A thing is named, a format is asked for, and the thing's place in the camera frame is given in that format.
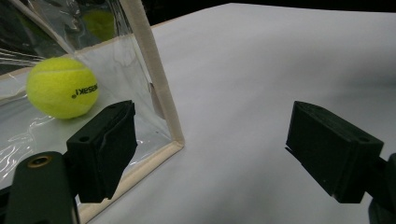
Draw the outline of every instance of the tennis ball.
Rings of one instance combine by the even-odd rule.
[[[51,58],[38,63],[26,82],[29,101],[57,119],[87,113],[98,98],[97,81],[83,63],[70,58]]]

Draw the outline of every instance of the clear plastic film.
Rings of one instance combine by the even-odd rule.
[[[147,67],[119,2],[10,3],[0,3],[0,22],[13,25],[0,32],[0,189],[11,185],[19,161],[44,151],[65,153],[71,135],[120,101],[132,100],[136,110],[138,147],[127,169],[171,142],[166,121],[154,109]],[[25,93],[30,67],[65,54],[91,68],[100,90],[92,109],[75,119],[41,113]]]

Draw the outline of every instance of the white surface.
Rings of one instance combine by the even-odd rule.
[[[92,223],[369,223],[285,147],[293,102],[321,105],[396,151],[396,15],[248,5],[154,29],[185,149]]]

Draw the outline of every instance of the black plastic part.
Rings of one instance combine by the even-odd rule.
[[[0,224],[6,221],[7,205],[11,187],[0,189]]]
[[[61,153],[40,153],[17,166],[5,223],[79,223]]]
[[[295,102],[288,151],[339,203],[360,203],[383,142],[332,112]]]
[[[134,104],[110,105],[66,142],[73,189],[82,203],[111,199],[137,147]]]

